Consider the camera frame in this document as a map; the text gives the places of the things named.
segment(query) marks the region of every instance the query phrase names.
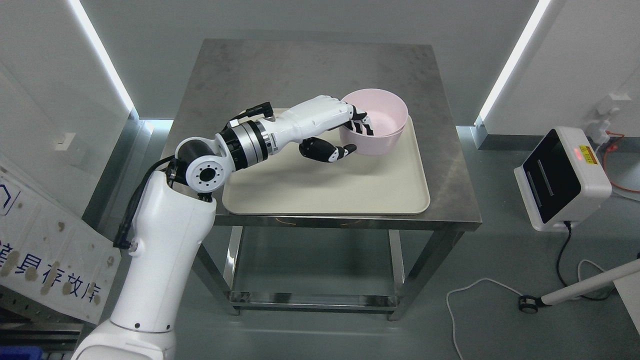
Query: white robotic arm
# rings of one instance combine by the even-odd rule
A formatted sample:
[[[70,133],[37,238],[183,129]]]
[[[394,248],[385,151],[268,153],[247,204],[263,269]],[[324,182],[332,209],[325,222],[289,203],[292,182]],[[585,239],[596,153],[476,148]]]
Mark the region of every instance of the white robotic arm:
[[[238,121],[256,112],[264,117]],[[176,159],[189,165],[184,171],[175,169],[176,179],[181,181],[184,177],[192,189],[209,193],[222,186],[232,172],[267,160],[291,142],[300,144],[300,152],[306,158],[334,162],[355,152],[356,146],[334,146],[315,136],[343,125],[373,135],[366,112],[327,95],[293,106],[277,119],[266,102],[233,118],[212,140],[192,137],[178,144]]]
[[[263,117],[238,121],[255,115]],[[301,154],[313,160],[334,162],[351,154],[355,145],[338,147],[315,138],[343,125],[373,135],[366,112],[321,95],[277,119],[264,103],[233,118],[213,139],[182,141],[167,169],[153,171],[154,166],[134,193],[114,242],[132,256],[118,302],[111,318],[83,340],[72,358],[173,359],[180,299],[197,250],[215,219],[211,192],[232,172],[266,160],[291,142],[299,143]],[[198,199],[172,190],[175,182],[194,189]],[[135,237],[128,242],[131,223]]]

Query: white cable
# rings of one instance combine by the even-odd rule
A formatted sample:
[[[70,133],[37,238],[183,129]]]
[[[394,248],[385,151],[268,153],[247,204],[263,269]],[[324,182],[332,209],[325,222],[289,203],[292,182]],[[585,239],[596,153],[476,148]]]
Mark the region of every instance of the white cable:
[[[640,198],[637,198],[637,197],[631,197],[631,196],[625,195],[623,192],[618,191],[618,190],[617,190],[617,189],[615,189],[615,188],[613,188],[613,189],[612,189],[612,192],[613,192],[614,194],[616,194],[617,196],[624,197],[624,198],[629,199],[629,200],[633,200],[633,201],[640,201]]]
[[[580,276],[580,267],[582,266],[583,263],[589,263],[593,266],[595,266],[596,268],[598,268],[598,270],[600,270],[601,272],[605,272],[606,270],[604,270],[600,265],[594,263],[591,260],[587,260],[587,259],[582,259],[579,263],[578,263],[578,281],[582,281],[582,276]]]
[[[596,267],[598,270],[605,272],[606,270],[604,270],[600,265],[594,263],[591,260],[588,259],[582,259],[579,263],[578,263],[578,268],[577,268],[577,273],[578,273],[578,281],[582,281],[582,276],[580,274],[580,269],[582,268],[582,264],[583,263],[589,263],[591,265],[593,265],[594,267]],[[502,284],[501,282],[498,282],[496,280],[493,279],[489,279],[488,277],[483,277],[482,279],[478,279],[476,280],[473,284],[466,286],[464,288],[460,288],[460,289],[455,289],[455,290],[451,290],[450,292],[447,293],[447,298],[446,298],[446,302],[447,302],[447,309],[449,310],[449,316],[451,316],[451,327],[452,327],[452,336],[453,336],[453,346],[456,347],[456,352],[458,353],[458,357],[460,358],[460,360],[464,360],[464,358],[462,357],[462,353],[460,353],[460,348],[458,348],[458,341],[456,340],[456,321],[453,318],[453,311],[451,311],[451,305],[449,304],[449,295],[453,294],[453,293],[457,293],[459,291],[465,291],[468,290],[472,287],[474,287],[477,283],[481,282],[481,281],[491,281],[494,284],[498,284],[500,286],[502,286],[505,289],[511,290],[512,292],[518,294],[518,296],[522,296],[522,293],[520,293],[517,290],[514,290],[513,288],[510,288],[509,286],[506,286],[505,284]],[[580,300],[580,297],[576,297],[574,299],[571,300]]]
[[[483,277],[482,279],[476,280],[473,284],[466,286],[464,288],[460,288],[460,289],[455,289],[455,290],[451,290],[450,292],[447,293],[447,309],[449,309],[449,315],[451,315],[451,325],[453,328],[452,331],[452,335],[453,335],[453,345],[456,347],[456,351],[458,353],[458,357],[460,358],[460,360],[464,360],[464,358],[462,358],[462,354],[460,353],[460,349],[458,348],[458,342],[456,341],[456,321],[453,318],[453,312],[451,311],[451,305],[449,305],[449,295],[453,294],[453,293],[457,293],[459,291],[465,291],[469,288],[474,287],[477,283],[481,282],[481,281],[491,281],[494,284],[498,284],[500,286],[502,286],[503,288],[509,289],[511,291],[513,291],[514,293],[518,294],[519,296],[522,296],[522,293],[520,293],[519,291],[516,291],[512,288],[510,288],[509,286],[506,286],[505,284],[502,284],[501,282],[498,282],[496,280],[493,279],[489,279],[487,277]]]

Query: table top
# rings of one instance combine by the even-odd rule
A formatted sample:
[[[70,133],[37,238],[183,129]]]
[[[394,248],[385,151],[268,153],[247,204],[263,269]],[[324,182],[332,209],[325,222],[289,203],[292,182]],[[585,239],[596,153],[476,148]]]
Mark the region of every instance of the table top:
[[[290,108],[317,95],[381,88],[413,119],[431,204],[418,215],[235,215],[218,203],[216,225],[473,231],[476,195],[430,45],[204,40],[163,156],[190,136],[213,138],[226,122],[270,101]]]

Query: blue container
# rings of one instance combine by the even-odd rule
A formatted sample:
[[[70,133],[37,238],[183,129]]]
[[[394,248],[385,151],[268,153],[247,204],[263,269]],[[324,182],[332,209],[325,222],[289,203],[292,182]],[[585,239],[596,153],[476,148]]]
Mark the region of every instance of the blue container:
[[[0,360],[40,360],[39,347],[0,347]]]

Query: bowl rim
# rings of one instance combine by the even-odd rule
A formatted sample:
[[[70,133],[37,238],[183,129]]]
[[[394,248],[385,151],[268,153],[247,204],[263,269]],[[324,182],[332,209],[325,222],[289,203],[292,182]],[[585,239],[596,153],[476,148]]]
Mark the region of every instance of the bowl rim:
[[[355,91],[352,91],[352,92],[348,93],[347,95],[342,97],[341,100],[344,101],[344,98],[349,96],[349,95],[351,95],[351,94],[355,94],[355,93],[361,92],[361,91],[368,91],[368,90],[375,90],[375,91],[385,92],[385,93],[391,94],[394,97],[398,98],[398,100],[400,100],[402,102],[404,108],[406,109],[406,114],[407,114],[406,119],[404,120],[402,126],[398,130],[395,130],[393,133],[390,133],[390,134],[387,134],[387,135],[364,135],[364,134],[356,133],[355,131],[350,130],[348,127],[344,127],[344,126],[340,126],[340,130],[342,130],[342,128],[344,127],[344,129],[346,131],[348,131],[350,133],[353,133],[353,134],[356,134],[358,136],[362,136],[364,138],[388,138],[390,136],[394,136],[394,135],[398,135],[399,133],[402,133],[402,131],[404,130],[404,127],[405,127],[405,125],[406,125],[406,123],[407,123],[407,121],[409,119],[409,108],[407,108],[406,103],[404,102],[404,100],[402,100],[402,98],[400,96],[392,93],[391,91],[384,90],[384,89],[379,89],[379,88],[364,88],[364,89],[359,89],[359,90],[355,90]]]

